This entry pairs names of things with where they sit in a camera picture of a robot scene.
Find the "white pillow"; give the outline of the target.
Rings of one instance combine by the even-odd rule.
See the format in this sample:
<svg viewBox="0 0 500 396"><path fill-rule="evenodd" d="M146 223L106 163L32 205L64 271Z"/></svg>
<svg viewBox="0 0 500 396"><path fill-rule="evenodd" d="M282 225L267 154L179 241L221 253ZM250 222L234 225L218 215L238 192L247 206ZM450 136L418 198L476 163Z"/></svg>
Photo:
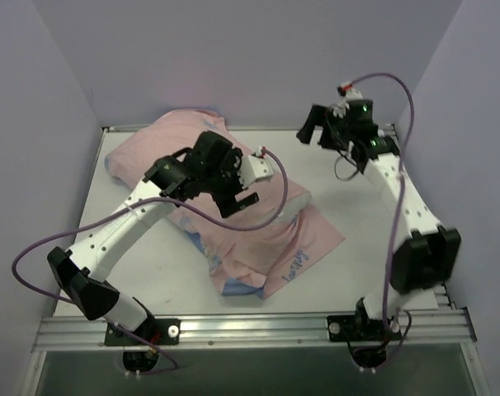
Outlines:
<svg viewBox="0 0 500 396"><path fill-rule="evenodd" d="M272 224L288 224L311 202L311 200L312 195L309 192L300 193L288 199L282 211L275 217Z"/></svg>

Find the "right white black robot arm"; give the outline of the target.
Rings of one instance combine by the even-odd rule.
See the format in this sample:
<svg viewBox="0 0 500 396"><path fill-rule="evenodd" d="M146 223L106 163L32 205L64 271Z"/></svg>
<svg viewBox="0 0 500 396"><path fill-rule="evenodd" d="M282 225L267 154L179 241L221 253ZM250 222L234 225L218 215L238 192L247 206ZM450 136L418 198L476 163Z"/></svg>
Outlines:
<svg viewBox="0 0 500 396"><path fill-rule="evenodd" d="M352 99L340 107L314 104L296 137L309 144L321 128L318 145L349 152L359 173L370 182L392 214L384 280L360 299L352 330L369 341L411 298L451 277L461 236L447 228L428 208L403 165L403 147L381 135L373 121L373 102Z"/></svg>

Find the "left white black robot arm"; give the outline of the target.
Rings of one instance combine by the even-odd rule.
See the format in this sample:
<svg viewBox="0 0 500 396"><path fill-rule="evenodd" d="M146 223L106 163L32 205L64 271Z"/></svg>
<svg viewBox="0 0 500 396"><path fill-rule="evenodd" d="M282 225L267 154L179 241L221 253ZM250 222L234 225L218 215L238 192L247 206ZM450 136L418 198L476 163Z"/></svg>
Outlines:
<svg viewBox="0 0 500 396"><path fill-rule="evenodd" d="M202 132L193 147L157 158L111 221L67 249L54 248L47 256L54 278L86 319L117 324L126 340L142 346L156 324L137 299L108 282L117 262L180 203L206 193L226 219L258 200L255 193L241 200L237 194L273 173L262 153L243 154L220 134Z"/></svg>

